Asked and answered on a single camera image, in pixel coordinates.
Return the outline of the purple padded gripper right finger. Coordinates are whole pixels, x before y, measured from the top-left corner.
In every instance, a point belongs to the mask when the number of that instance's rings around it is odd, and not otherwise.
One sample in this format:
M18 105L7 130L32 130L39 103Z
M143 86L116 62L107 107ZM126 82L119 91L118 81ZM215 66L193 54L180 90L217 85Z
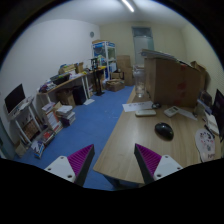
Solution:
M135 144L134 155L145 184L152 183L182 169L182 166L169 155L161 156L139 144Z

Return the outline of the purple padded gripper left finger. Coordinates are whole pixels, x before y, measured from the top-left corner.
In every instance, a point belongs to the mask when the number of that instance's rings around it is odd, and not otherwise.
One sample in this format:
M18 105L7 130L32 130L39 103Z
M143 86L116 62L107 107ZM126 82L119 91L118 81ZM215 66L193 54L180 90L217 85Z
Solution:
M94 145L91 144L68 157L59 156L45 170L78 186L83 186L94 155Z

